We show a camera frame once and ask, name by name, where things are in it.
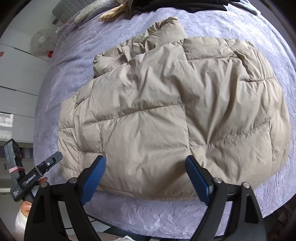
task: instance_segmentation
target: purple blanket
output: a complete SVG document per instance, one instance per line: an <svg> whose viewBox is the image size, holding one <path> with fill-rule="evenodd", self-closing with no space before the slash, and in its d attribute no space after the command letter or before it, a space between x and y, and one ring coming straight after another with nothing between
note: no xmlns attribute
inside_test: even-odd
<svg viewBox="0 0 296 241"><path fill-rule="evenodd" d="M154 22L176 16L188 37L210 36L252 41L270 62L283 87L291 116L292 139L287 164L260 185L255 194L263 216L283 205L296 193L296 59L279 32L261 15L255 16L232 5L223 11L194 14L174 8L143 13L131 20L122 16L114 22L99 23L98 12L79 26L65 25L42 83L36 107L34 161L39 164L58 150L57 134L60 104L93 76L93 58L108 48L143 33ZM52 168L47 176L51 184L63 182ZM85 205L87 213L121 229L155 237L190 238L206 206L200 201L159 202L116 196L97 191ZM223 233L225 209L218 234Z"/></svg>

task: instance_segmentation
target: white wall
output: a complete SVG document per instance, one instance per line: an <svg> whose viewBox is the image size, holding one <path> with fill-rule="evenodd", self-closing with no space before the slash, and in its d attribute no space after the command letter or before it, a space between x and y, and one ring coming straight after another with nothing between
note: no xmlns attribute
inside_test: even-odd
<svg viewBox="0 0 296 241"><path fill-rule="evenodd" d="M20 205L21 201L14 202L10 194L0 194L0 217L10 232L14 230L15 218L20 209ZM65 203L59 202L59 207L65 228L70 228L72 225L67 213ZM99 222L93 222L92 225L97 232L103 232L109 228L109 226ZM74 234L74 230L68 229L67 234Z"/></svg>
<svg viewBox="0 0 296 241"><path fill-rule="evenodd" d="M3 44L0 51L0 86L38 96L49 62Z"/></svg>
<svg viewBox="0 0 296 241"><path fill-rule="evenodd" d="M59 22L53 25L55 17L52 15L53 8L60 0L32 0L10 23L9 28L25 33L32 37L38 30L56 29L61 26Z"/></svg>

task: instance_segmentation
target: beige puffer jacket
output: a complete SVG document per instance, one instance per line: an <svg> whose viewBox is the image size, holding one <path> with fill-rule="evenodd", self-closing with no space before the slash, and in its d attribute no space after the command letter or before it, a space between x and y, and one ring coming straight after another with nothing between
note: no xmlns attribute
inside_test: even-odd
<svg viewBox="0 0 296 241"><path fill-rule="evenodd" d="M95 56L95 79L61 104L59 170L78 176L98 155L98 190L189 200L184 161L257 187L284 164L290 122L273 70L250 42L187 38L170 17Z"/></svg>

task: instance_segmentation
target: cable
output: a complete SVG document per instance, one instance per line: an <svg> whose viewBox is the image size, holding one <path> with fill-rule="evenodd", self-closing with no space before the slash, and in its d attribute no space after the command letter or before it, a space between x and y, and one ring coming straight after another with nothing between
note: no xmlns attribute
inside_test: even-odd
<svg viewBox="0 0 296 241"><path fill-rule="evenodd" d="M92 220L91 223L92 222L95 222L95 221L100 221L100 220L99 219L95 219L95 220Z"/></svg>
<svg viewBox="0 0 296 241"><path fill-rule="evenodd" d="M95 221L100 221L100 220L99 220L99 219L95 219L95 220L91 221L91 223L92 223L92 222L95 222Z"/></svg>
<svg viewBox="0 0 296 241"><path fill-rule="evenodd" d="M98 220L100 223L105 224L105 225L107 225L107 226L109 226L109 227L112 227L111 224L106 223L106 222L104 222L103 220L97 219L96 217L94 217L94 216L92 216L92 215L89 215L89 214L86 214L86 215L87 215L89 218L92 218L92 219Z"/></svg>

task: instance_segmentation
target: stitching seam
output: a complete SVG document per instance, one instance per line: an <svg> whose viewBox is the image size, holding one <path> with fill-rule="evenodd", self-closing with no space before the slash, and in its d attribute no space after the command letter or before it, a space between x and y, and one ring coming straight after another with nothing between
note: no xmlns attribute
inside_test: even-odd
<svg viewBox="0 0 296 241"><path fill-rule="evenodd" d="M91 95L91 92L92 92L92 90L93 90L93 88L94 88L94 82L95 82L95 79L96 78L94 78L93 80L92 80L92 86L91 86L91 90L90 90L90 93L89 93L89 95L88 96L85 96L85 99L83 99L82 101L80 101L79 103L77 103L77 99L78 99L78 94L76 95L76 100L75 100L75 106L74 106L74 109L75 108L77 108L77 106L79 106L83 101L85 101L86 99L88 99L89 97L90 97L90 95ZM85 88L85 86L88 84L88 82L84 85L84 86L82 86L78 91L80 91L80 90L82 90L83 88Z"/></svg>
<svg viewBox="0 0 296 241"><path fill-rule="evenodd" d="M269 77L269 78L266 78L266 79L263 79L263 80L251 80L251 79L249 79L249 82L258 82L258 81L265 81L265 80L270 80L270 79L275 79L275 77Z"/></svg>
<svg viewBox="0 0 296 241"><path fill-rule="evenodd" d="M208 58L195 58L195 59L187 59L187 60L194 61L194 60L202 60L202 59L219 59L219 58L238 58L238 57L232 57L232 56L229 56L229 57L208 57Z"/></svg>
<svg viewBox="0 0 296 241"><path fill-rule="evenodd" d="M101 132L101 128L100 128L99 123L98 123L98 128L99 128L99 131L100 131L100 139L101 139L101 144L102 144L102 151L104 152L103 140L102 140L102 132Z"/></svg>
<svg viewBox="0 0 296 241"><path fill-rule="evenodd" d="M269 136L269 139L270 139L270 145L271 145L271 159L272 159L272 162L275 161L274 159L274 153L273 153L273 145L272 145L272 142L271 142L271 135L270 135L270 123L268 122L268 136Z"/></svg>
<svg viewBox="0 0 296 241"><path fill-rule="evenodd" d="M126 190L121 191L121 190L117 190L117 189L112 189L112 188L107 187L107 186L105 186L105 185L103 185L101 183L99 185L101 187L105 187L106 189L113 190L113 191L116 191L116 192L119 192L119 193L124 193L124 194L128 193L128 194L141 195L139 193L134 193L134 192L131 192L131 191L126 191ZM170 197L170 196L157 196L157 195L152 195L152 194L146 194L144 196L153 196L153 197L162 197L162 198L175 198L175 197Z"/></svg>
<svg viewBox="0 0 296 241"><path fill-rule="evenodd" d="M223 141L226 141L226 140L229 140L229 139L234 139L234 138L237 138L237 137L240 137L240 136L243 136L243 135L249 134L250 132L252 132L252 131L254 131L254 130L260 128L261 126L263 126L263 125L265 125L265 124L267 124L267 123L268 123L268 121L266 121L266 122L264 122L264 123L262 123L262 124L260 124L260 125L258 125L258 126L256 126L256 127L254 127L253 129L250 129L250 130L248 130L248 131L245 131L245 132L243 132L243 133L241 133L241 134L238 134L238 135L235 135L235 136L230 136L230 137L227 137L227 138L224 138L224 139L218 140L218 141L214 141L214 142L209 143L209 144L190 145L190 147L210 146L210 145L214 145L214 144L216 144L216 143L223 142Z"/></svg>
<svg viewBox="0 0 296 241"><path fill-rule="evenodd" d="M281 153L279 153L278 156L277 156L274 160L273 160L273 158L272 158L272 162L275 162L275 161L280 157L280 155L283 154L283 152L285 151L285 149L286 149L289 145L290 145L290 144L286 145L286 146L283 148L283 150L281 151Z"/></svg>
<svg viewBox="0 0 296 241"><path fill-rule="evenodd" d="M134 113L137 113L137 112L140 112L140 111L148 111L148 110L153 110L153 109L158 109L158 108L162 108L162 107L169 107L169 106L173 106L173 105L183 105L182 103L175 103L175 104L168 104L168 105L162 105L162 106L157 106L157 107L153 107L153 108L149 108L149 109L144 109L144 110L136 110L132 113L128 113L126 115L123 115L123 116L119 116L119 117L115 117L115 118L111 118L111 119L105 119L105 120L96 120L97 122L103 122L103 121L110 121L110 120L115 120L115 119L119 119L119 118L122 118L122 117L125 117L125 116L128 116L128 115L131 115L131 114L134 114Z"/></svg>
<svg viewBox="0 0 296 241"><path fill-rule="evenodd" d="M187 134L188 134L188 145L190 146L190 138L189 138L189 128L188 128L188 121L187 121L187 117L186 117L186 107L184 106L184 116L185 116L185 122L186 122L186 126L187 126Z"/></svg>
<svg viewBox="0 0 296 241"><path fill-rule="evenodd" d="M227 44L228 48L233 52L233 50L231 49L231 47L229 46L229 44L227 43L227 41L224 39L225 43Z"/></svg>

